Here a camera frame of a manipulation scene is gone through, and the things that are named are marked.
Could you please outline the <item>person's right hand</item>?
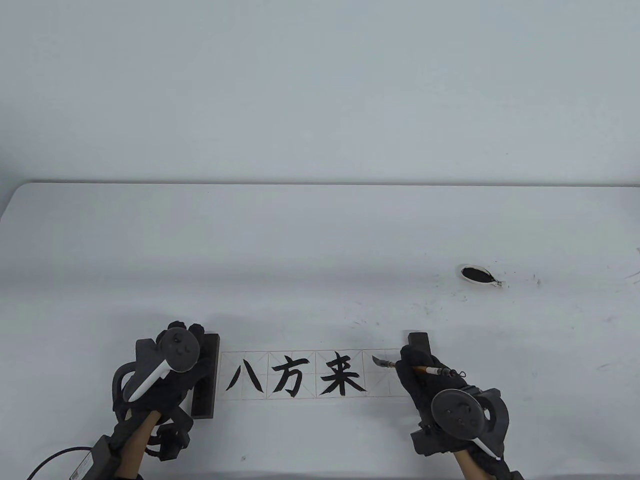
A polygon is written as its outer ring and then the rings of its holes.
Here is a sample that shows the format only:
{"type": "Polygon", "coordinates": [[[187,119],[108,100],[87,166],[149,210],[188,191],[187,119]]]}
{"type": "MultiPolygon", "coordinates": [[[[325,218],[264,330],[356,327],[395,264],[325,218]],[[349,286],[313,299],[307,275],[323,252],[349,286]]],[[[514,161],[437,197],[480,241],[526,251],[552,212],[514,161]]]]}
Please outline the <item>person's right hand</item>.
{"type": "Polygon", "coordinates": [[[483,473],[512,478],[505,462],[510,416],[501,392],[427,369],[444,370],[445,365],[416,346],[402,348],[395,370],[420,415],[419,430],[411,434],[415,452],[423,457],[466,453],[483,473]]]}

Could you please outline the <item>person's left hand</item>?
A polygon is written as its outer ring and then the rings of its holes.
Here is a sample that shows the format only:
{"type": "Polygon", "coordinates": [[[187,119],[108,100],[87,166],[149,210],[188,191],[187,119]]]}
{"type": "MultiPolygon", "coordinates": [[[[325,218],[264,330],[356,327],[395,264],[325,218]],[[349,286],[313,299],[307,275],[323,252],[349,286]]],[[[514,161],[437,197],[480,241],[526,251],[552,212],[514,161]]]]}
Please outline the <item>person's left hand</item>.
{"type": "Polygon", "coordinates": [[[112,380],[116,417],[121,421],[128,411],[171,416],[188,391],[213,373],[207,342],[201,324],[187,327],[182,321],[169,323],[156,339],[135,341],[135,361],[122,365],[112,380]]]}

